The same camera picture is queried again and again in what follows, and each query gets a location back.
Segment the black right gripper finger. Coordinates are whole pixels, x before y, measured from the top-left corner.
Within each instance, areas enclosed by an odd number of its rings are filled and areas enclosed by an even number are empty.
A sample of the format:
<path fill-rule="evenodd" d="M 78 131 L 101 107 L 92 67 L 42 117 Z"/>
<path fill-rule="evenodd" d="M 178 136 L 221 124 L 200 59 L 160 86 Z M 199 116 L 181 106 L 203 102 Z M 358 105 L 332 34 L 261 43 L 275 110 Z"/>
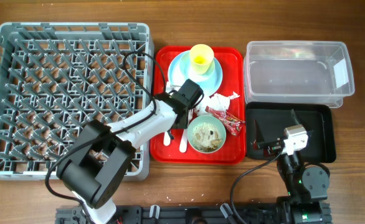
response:
<path fill-rule="evenodd" d="M 264 140 L 264 136 L 262 134 L 262 131 L 260 129 L 260 126 L 257 122 L 257 120 L 254 120 L 254 126 L 255 126 L 255 140 L 257 144 L 264 144 L 266 141 Z"/>
<path fill-rule="evenodd" d="M 299 120 L 298 116 L 296 115 L 295 113 L 295 110 L 294 109 L 291 109 L 291 117 L 292 117 L 292 120 L 293 122 L 295 123 L 295 125 L 302 125 L 302 122 Z"/>

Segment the red snack wrapper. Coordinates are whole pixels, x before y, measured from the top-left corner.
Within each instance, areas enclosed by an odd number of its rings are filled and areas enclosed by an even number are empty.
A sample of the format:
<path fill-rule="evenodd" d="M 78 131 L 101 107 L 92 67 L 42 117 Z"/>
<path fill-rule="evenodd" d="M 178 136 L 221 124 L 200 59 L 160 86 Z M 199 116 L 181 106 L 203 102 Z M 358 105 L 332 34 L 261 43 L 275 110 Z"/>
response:
<path fill-rule="evenodd" d="M 207 106 L 206 112 L 221 121 L 226 130 L 233 136 L 238 136 L 245 125 L 245 121 L 235 117 L 227 111 L 219 111 Z"/>

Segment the white napkin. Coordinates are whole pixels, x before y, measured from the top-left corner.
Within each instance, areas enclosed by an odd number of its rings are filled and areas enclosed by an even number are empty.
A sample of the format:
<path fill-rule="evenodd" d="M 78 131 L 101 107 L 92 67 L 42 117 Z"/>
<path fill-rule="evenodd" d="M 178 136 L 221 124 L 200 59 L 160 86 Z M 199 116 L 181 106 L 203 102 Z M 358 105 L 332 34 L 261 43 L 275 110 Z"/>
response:
<path fill-rule="evenodd" d="M 205 96 L 204 99 L 194 108 L 194 112 L 197 116 L 209 115 L 206 108 L 212 108 L 217 111 L 227 111 L 230 106 L 230 101 L 239 98 L 236 92 L 233 92 L 230 96 L 224 96 L 218 93 L 214 93 L 212 97 Z"/>

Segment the green bowl with food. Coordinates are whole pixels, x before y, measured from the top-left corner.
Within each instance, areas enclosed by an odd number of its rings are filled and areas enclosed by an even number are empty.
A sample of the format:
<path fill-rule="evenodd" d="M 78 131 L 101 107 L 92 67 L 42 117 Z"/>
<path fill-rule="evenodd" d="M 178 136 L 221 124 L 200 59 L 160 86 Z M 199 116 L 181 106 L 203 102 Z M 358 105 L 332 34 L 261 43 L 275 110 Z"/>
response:
<path fill-rule="evenodd" d="M 187 129 L 188 143 L 203 154 L 217 152 L 224 145 L 226 137 L 224 125 L 211 115 L 196 117 Z"/>

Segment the white plastic spoon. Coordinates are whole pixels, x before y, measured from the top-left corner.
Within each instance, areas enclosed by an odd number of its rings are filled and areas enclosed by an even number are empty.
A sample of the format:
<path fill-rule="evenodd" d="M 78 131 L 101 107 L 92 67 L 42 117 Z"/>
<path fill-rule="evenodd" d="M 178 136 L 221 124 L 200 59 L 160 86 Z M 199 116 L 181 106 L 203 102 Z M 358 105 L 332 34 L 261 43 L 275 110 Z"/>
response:
<path fill-rule="evenodd" d="M 189 111 L 188 114 L 188 124 L 190 123 L 190 121 L 192 120 L 193 117 L 193 110 Z M 185 129 L 182 133 L 182 137 L 181 137 L 181 142 L 179 145 L 179 152 L 181 153 L 185 153 L 187 151 L 187 129 Z"/>

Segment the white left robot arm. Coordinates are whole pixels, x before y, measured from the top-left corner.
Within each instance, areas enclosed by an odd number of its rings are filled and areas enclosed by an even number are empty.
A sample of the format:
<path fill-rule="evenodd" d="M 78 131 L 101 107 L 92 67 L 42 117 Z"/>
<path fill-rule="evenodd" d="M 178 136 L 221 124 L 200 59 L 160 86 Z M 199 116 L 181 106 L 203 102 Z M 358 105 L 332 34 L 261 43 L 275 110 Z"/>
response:
<path fill-rule="evenodd" d="M 107 223 L 116 212 L 111 199 L 136 150 L 156 135 L 187 127 L 189 110 L 199 93 L 160 93 L 140 112 L 115 123 L 93 120 L 78 135 L 72 150 L 57 161 L 56 175 L 82 205 L 87 220 Z"/>

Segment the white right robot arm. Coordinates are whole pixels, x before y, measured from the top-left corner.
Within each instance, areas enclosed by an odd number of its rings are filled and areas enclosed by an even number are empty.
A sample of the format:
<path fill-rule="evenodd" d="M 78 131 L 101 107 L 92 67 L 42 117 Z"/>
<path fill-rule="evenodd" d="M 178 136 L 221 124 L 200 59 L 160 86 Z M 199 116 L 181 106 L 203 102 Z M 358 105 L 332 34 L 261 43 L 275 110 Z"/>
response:
<path fill-rule="evenodd" d="M 323 201 L 328 198 L 330 171 L 320 163 L 304 163 L 300 151 L 308 145 L 309 133 L 291 110 L 293 126 L 283 136 L 266 142 L 257 121 L 255 147 L 266 156 L 274 156 L 277 170 L 288 195 L 278 197 L 274 209 L 275 223 L 331 223 L 331 209 Z"/>

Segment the grey dishwasher rack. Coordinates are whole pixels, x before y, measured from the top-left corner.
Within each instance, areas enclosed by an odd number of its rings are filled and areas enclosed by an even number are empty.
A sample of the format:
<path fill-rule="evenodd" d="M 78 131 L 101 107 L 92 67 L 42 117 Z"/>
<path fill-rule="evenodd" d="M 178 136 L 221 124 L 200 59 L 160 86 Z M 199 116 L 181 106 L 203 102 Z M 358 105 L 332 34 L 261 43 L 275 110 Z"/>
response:
<path fill-rule="evenodd" d="M 144 23 L 0 25 L 0 180 L 42 180 L 83 127 L 149 103 L 154 43 Z"/>

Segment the black plastic tray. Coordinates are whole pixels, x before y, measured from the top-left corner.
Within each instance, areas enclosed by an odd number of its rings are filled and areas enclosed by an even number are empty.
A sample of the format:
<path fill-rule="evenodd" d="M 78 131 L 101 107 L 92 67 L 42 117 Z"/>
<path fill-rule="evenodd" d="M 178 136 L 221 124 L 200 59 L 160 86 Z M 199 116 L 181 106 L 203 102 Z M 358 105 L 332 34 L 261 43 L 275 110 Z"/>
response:
<path fill-rule="evenodd" d="M 255 144 L 256 119 L 264 140 L 275 141 L 283 136 L 283 130 L 294 126 L 291 109 L 308 131 L 308 145 L 302 149 L 301 158 L 305 162 L 332 163 L 336 160 L 336 147 L 331 110 L 326 105 L 296 103 L 251 102 L 245 108 L 247 157 L 268 160 L 264 152 Z"/>

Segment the light blue plate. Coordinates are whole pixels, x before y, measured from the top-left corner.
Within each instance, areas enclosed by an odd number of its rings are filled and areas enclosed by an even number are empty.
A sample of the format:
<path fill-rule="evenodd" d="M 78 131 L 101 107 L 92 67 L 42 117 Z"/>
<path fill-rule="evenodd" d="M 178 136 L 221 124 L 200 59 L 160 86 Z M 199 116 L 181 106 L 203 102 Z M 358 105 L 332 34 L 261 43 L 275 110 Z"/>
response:
<path fill-rule="evenodd" d="M 208 70 L 198 75 L 191 68 L 189 51 L 175 57 L 168 68 L 168 81 L 173 86 L 181 86 L 187 79 L 197 83 L 206 96 L 213 95 L 222 83 L 223 72 L 219 61 L 214 58 Z"/>

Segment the red plastic tray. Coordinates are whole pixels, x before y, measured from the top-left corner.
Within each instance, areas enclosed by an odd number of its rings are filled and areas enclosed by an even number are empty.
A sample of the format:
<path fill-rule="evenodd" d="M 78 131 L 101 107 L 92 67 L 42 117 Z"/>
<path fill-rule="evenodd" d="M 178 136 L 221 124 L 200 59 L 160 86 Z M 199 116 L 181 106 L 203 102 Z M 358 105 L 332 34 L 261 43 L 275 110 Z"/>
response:
<path fill-rule="evenodd" d="M 230 102 L 227 111 L 235 117 L 244 120 L 245 96 L 242 55 L 232 47 L 213 47 L 212 49 L 223 71 L 222 83 L 217 92 L 224 96 L 230 96 L 233 93 L 239 95 L 238 98 Z M 245 128 L 242 128 L 238 136 L 227 133 L 224 145 L 218 151 L 211 154 L 198 152 L 191 146 L 187 147 L 186 152 L 181 153 L 179 145 L 183 130 L 173 129 L 171 134 L 174 136 L 174 139 L 169 146 L 163 144 L 163 133 L 149 141 L 149 151 L 155 160 L 181 164 L 234 165 L 241 162 L 246 154 Z"/>

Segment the yellow plastic cup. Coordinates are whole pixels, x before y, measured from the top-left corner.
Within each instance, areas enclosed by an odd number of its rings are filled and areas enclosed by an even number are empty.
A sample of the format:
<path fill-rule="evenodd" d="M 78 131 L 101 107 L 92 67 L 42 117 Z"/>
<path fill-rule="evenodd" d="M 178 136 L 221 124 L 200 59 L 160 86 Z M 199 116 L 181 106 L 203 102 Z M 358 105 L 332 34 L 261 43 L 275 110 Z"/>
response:
<path fill-rule="evenodd" d="M 206 73 L 214 59 L 212 48 L 206 44 L 194 45 L 189 51 L 191 68 L 197 74 Z"/>

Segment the clear plastic bin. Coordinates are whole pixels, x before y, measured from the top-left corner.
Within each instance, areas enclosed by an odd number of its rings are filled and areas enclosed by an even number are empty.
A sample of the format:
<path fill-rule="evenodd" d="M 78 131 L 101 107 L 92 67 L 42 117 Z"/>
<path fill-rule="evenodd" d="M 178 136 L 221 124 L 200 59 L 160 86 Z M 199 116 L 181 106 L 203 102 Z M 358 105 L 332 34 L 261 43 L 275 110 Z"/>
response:
<path fill-rule="evenodd" d="M 339 108 L 355 93 L 348 48 L 338 41 L 268 40 L 247 44 L 246 103 L 321 104 Z"/>

